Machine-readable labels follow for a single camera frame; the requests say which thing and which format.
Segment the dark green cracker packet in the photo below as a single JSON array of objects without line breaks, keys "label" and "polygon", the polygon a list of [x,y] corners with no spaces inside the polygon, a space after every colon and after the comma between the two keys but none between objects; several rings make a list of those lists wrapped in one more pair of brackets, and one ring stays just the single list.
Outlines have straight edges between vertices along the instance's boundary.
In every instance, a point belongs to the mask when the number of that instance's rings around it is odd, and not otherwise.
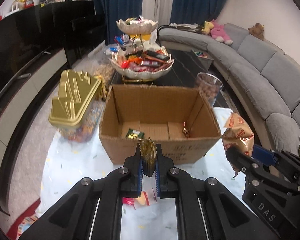
[{"label": "dark green cracker packet", "polygon": [[139,140],[139,139],[143,139],[144,135],[145,135],[144,132],[130,128],[126,134],[126,138],[132,139],[132,140]]}]

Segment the gold candy bar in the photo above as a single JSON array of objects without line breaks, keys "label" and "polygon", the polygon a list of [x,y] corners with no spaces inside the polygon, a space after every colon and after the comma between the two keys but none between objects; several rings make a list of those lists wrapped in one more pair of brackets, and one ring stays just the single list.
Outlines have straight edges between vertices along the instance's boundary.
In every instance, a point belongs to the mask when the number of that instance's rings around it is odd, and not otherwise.
[{"label": "gold candy bar", "polygon": [[151,177],[155,171],[157,159],[157,147],[150,139],[140,139],[139,149],[142,159],[142,169],[145,176]]}]

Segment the red gold twisted candy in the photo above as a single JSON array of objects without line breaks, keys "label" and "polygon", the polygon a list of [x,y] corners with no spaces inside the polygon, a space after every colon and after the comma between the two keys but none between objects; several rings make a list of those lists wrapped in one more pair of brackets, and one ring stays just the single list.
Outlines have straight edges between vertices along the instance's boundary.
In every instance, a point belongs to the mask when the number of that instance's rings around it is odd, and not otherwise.
[{"label": "red gold twisted candy", "polygon": [[187,129],[186,122],[183,123],[182,133],[183,133],[183,135],[184,135],[185,138],[189,138],[189,136],[190,136],[190,130]]}]

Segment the white two-tier snack bowl stand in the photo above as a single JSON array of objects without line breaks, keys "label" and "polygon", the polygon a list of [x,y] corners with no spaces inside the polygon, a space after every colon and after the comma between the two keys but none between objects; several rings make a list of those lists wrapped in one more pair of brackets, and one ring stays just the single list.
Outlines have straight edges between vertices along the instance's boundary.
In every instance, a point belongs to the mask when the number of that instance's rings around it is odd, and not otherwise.
[{"label": "white two-tier snack bowl stand", "polygon": [[158,22],[143,16],[117,20],[122,32],[116,46],[108,49],[109,61],[123,83],[146,83],[168,74],[174,64],[172,55],[157,44]]}]

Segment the pink snack packet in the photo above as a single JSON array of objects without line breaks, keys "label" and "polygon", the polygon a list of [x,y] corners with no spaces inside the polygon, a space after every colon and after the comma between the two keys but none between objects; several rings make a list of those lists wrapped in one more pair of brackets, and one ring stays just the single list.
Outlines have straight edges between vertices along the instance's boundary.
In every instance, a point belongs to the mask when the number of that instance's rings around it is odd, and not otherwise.
[{"label": "pink snack packet", "polygon": [[129,206],[132,206],[134,209],[136,209],[136,207],[135,207],[135,199],[134,198],[123,197],[122,198],[122,204],[126,204],[126,205],[129,205]]}]

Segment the bag of peanuts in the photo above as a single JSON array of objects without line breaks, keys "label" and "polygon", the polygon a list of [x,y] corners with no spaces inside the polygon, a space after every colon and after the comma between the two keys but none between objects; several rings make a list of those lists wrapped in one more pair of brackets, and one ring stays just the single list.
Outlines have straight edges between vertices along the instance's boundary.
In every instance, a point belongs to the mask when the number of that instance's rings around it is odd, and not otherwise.
[{"label": "bag of peanuts", "polygon": [[100,64],[95,69],[93,76],[98,76],[103,80],[106,86],[109,86],[116,70],[112,67],[110,63]]}]

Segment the brown plush toy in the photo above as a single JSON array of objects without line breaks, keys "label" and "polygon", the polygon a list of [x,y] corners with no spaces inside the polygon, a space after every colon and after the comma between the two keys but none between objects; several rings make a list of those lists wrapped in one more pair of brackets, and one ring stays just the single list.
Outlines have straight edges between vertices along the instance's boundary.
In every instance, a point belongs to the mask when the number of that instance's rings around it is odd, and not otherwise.
[{"label": "brown plush toy", "polygon": [[264,26],[256,23],[253,27],[248,28],[249,34],[264,41]]}]

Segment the clear jar of nuts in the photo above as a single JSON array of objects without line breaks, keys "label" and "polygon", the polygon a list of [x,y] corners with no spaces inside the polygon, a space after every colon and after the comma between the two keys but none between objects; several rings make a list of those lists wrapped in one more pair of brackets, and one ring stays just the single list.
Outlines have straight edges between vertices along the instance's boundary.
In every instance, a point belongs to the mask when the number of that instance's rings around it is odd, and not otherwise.
[{"label": "clear jar of nuts", "polygon": [[223,88],[222,81],[210,73],[198,73],[194,83],[194,87],[198,89],[200,95],[209,102],[213,107],[218,94]]}]

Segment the yellow plush toy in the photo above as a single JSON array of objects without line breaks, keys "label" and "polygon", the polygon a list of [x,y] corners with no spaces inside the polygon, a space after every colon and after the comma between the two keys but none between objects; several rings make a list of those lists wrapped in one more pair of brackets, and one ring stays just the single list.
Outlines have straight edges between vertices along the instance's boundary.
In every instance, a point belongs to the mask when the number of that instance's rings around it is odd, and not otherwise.
[{"label": "yellow plush toy", "polygon": [[209,35],[213,28],[214,24],[212,22],[205,21],[203,27],[201,28],[201,33],[204,35]]}]

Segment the blue curtain left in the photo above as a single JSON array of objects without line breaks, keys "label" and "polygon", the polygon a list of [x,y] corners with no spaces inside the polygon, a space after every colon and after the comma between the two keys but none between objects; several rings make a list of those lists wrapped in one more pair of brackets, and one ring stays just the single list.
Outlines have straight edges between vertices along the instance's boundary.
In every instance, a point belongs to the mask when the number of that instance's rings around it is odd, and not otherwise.
[{"label": "blue curtain left", "polygon": [[93,2],[96,13],[105,16],[106,44],[113,43],[114,37],[121,35],[116,25],[118,20],[142,15],[142,0],[93,0]]}]

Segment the black television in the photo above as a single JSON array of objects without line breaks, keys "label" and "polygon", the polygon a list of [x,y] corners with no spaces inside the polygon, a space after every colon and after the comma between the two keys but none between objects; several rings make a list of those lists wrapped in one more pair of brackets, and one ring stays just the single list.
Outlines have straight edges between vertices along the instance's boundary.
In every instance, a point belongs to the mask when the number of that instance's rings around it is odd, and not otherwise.
[{"label": "black television", "polygon": [[93,1],[36,5],[0,21],[0,96],[10,80],[43,51],[90,49],[105,38],[104,13]]}]

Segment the tan biscuit snack bag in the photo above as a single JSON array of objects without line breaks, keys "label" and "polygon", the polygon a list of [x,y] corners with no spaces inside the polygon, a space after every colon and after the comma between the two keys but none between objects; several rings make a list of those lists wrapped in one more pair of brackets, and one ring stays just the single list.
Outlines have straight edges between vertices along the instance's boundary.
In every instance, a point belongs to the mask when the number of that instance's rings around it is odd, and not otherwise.
[{"label": "tan biscuit snack bag", "polygon": [[222,142],[226,158],[234,170],[233,178],[236,178],[241,169],[229,160],[228,150],[235,148],[235,152],[252,157],[255,136],[248,123],[237,113],[230,113],[224,128]]}]

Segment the pink plush toy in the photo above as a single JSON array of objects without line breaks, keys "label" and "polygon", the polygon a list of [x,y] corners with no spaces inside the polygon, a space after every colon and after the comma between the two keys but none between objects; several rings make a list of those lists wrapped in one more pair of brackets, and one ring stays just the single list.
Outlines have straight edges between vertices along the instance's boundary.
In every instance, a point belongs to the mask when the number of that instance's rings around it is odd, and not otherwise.
[{"label": "pink plush toy", "polygon": [[218,24],[215,20],[212,20],[211,23],[213,24],[213,28],[210,30],[211,37],[228,46],[232,45],[233,41],[224,30],[224,25]]}]

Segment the clear packet yellow cake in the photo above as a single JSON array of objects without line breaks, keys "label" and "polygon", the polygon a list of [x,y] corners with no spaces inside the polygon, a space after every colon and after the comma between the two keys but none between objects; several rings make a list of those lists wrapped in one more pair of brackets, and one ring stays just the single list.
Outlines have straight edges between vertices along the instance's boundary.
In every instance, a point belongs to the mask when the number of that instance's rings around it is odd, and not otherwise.
[{"label": "clear packet yellow cake", "polygon": [[140,196],[134,200],[134,206],[136,208],[147,207],[157,203],[157,194],[154,189],[142,191]]}]

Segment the brown cardboard box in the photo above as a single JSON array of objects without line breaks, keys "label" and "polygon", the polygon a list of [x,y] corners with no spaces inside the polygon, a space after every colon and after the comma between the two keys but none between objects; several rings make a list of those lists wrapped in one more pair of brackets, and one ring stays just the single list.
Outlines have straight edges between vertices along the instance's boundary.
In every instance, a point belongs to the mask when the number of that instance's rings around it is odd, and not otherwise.
[{"label": "brown cardboard box", "polygon": [[[182,133],[184,122],[190,130],[189,138]],[[130,128],[160,144],[163,155],[175,164],[195,163],[222,136],[213,109],[194,88],[113,85],[100,122],[99,138],[114,164],[124,163],[135,153],[138,141],[126,138]]]}]

